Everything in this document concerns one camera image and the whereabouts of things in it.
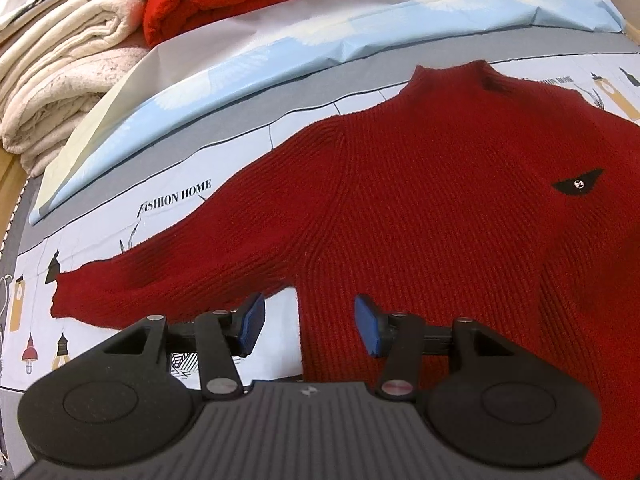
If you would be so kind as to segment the grey printed bed sheet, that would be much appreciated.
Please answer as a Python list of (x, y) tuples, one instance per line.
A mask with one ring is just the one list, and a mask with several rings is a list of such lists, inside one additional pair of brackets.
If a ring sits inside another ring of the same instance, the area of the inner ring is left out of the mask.
[[(42, 220), (29, 219), (16, 263), (26, 281), (15, 298), (22, 325), (6, 341), (4, 382), (23, 389), (46, 372), (44, 364), (28, 373), (18, 367), (29, 341), (38, 356), (64, 342), (78, 358), (117, 330), (53, 316), (61, 274), (119, 256), (171, 228), (299, 131), (398, 96), (420, 67), (448, 70), (483, 61), (504, 76), (576, 91), (639, 128), (639, 93), (623, 77), (623, 70), (638, 67), (638, 56), (605, 53), (605, 39), (622, 42), (623, 34), (527, 26), (407, 44), (276, 84), (172, 130)], [(266, 296), (267, 331), (241, 373), (304, 375), (297, 292), (290, 286)]]

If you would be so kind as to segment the light blue duvet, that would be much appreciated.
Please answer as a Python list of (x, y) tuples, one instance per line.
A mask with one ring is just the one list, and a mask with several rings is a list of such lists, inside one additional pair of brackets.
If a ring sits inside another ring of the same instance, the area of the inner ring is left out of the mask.
[(292, 0), (153, 48), (47, 168), (38, 222), (126, 158), (192, 120), (276, 84), (407, 44), (527, 26), (622, 32), (612, 0)]

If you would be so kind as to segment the dark red knit sweater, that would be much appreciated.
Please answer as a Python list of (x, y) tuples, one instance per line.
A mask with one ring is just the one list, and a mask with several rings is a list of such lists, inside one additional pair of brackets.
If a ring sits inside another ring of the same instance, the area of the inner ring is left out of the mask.
[(297, 292), (304, 375), (373, 382), (354, 300), (474, 318), (586, 385), (587, 457), (639, 472), (639, 128), (483, 61), (316, 122), (192, 214), (56, 281), (51, 313), (124, 328)]

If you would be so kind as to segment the cream folded blanket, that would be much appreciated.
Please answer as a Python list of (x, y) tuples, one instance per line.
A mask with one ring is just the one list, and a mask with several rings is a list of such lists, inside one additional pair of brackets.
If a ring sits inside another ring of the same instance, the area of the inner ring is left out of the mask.
[(1, 53), (1, 144), (38, 177), (149, 48), (146, 0), (68, 0)]

